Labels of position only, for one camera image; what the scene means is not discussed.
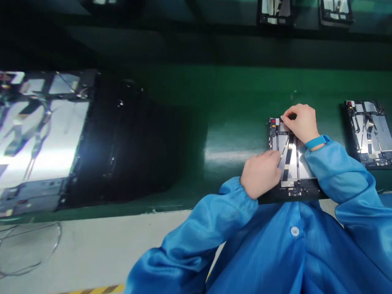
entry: white button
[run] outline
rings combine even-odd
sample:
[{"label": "white button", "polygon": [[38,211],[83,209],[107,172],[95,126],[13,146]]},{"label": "white button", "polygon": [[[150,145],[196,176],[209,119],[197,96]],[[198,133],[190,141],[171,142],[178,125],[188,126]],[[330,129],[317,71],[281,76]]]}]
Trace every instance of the white button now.
[{"label": "white button", "polygon": [[294,237],[297,237],[299,235],[299,228],[291,227],[291,235],[293,235]]}]

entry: red component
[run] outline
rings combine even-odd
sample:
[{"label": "red component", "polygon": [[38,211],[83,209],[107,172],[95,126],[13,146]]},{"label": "red component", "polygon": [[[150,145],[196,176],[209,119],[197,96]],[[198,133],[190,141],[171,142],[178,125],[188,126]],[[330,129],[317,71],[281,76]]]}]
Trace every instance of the red component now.
[{"label": "red component", "polygon": [[27,203],[27,199],[19,200],[16,204],[19,205],[19,204],[25,204],[25,203]]}]

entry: green workbench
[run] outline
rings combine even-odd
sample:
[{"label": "green workbench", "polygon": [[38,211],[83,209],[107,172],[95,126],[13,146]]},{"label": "green workbench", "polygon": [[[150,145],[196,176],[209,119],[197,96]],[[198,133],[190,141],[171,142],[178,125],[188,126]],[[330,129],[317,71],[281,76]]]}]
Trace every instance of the green workbench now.
[{"label": "green workbench", "polygon": [[[240,176],[248,157],[267,149],[268,118],[297,103],[312,106],[319,132],[344,146],[340,104],[345,100],[377,100],[392,121],[392,72],[143,65],[134,67],[132,78],[181,117],[179,176],[173,187],[126,204],[30,214],[14,222],[192,209],[224,181]],[[377,190],[392,190],[392,170],[372,174]]]}]

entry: wire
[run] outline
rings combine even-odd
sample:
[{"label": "wire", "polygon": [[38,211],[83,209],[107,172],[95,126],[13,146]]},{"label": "wire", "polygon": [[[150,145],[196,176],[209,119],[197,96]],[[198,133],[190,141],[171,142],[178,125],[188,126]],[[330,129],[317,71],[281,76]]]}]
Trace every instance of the wire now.
[{"label": "wire", "polygon": [[12,237],[19,236],[19,235],[22,235],[22,234],[31,233],[31,232],[34,232],[34,231],[38,231],[38,230],[41,230],[41,229],[53,227],[53,226],[56,226],[56,225],[57,225],[57,227],[58,227],[58,237],[57,237],[57,241],[56,241],[56,243],[55,243],[55,245],[54,245],[54,247],[53,247],[51,253],[49,254],[49,256],[47,256],[47,258],[45,258],[43,261],[40,261],[40,262],[38,262],[38,263],[36,263],[36,264],[29,265],[29,266],[27,266],[27,267],[24,267],[24,268],[22,268],[22,269],[18,269],[18,270],[14,271],[14,272],[11,272],[11,273],[6,273],[6,272],[4,272],[4,271],[2,271],[2,270],[0,269],[0,279],[3,279],[3,278],[8,277],[8,276],[22,276],[22,275],[24,275],[24,274],[27,274],[27,273],[32,272],[33,270],[35,270],[36,268],[38,268],[39,265],[42,265],[43,263],[45,263],[45,262],[53,255],[53,253],[56,251],[56,249],[57,249],[57,247],[58,247],[58,244],[60,243],[61,236],[62,236],[62,227],[61,227],[61,223],[60,223],[60,222],[56,222],[56,223],[54,223],[54,224],[51,224],[51,225],[48,225],[48,226],[45,226],[45,227],[40,227],[40,228],[37,228],[37,229],[32,229],[32,230],[29,230],[29,231],[27,231],[27,232],[15,234],[15,235],[12,235],[12,236],[8,236],[8,235],[9,235],[14,229],[16,229],[17,227],[19,227],[19,225],[16,225],[16,226],[13,226],[13,227],[11,227],[11,228],[9,228],[9,229],[5,229],[5,230],[0,231],[0,232],[8,231],[8,232],[5,234],[5,236],[4,236],[3,238],[0,238],[0,246],[1,246],[2,241],[3,241],[4,239],[12,238]]},{"label": "wire", "polygon": [[59,77],[64,81],[64,83],[71,89],[72,93],[75,93],[75,90],[71,87],[70,84],[68,84],[68,82],[62,77],[62,75],[60,74],[60,72],[56,71],[56,74],[59,75]]}]

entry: yellow and black hazard tape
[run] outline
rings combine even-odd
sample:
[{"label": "yellow and black hazard tape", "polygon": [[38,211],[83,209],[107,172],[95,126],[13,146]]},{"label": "yellow and black hazard tape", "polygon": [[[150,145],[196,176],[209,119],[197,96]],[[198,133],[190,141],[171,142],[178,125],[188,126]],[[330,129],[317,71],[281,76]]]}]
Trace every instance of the yellow and black hazard tape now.
[{"label": "yellow and black hazard tape", "polygon": [[85,289],[85,290],[78,290],[72,292],[64,292],[60,294],[109,294],[109,293],[123,293],[125,285],[113,285],[113,286],[106,286],[106,287],[99,287],[99,288],[92,288],[92,289]]}]

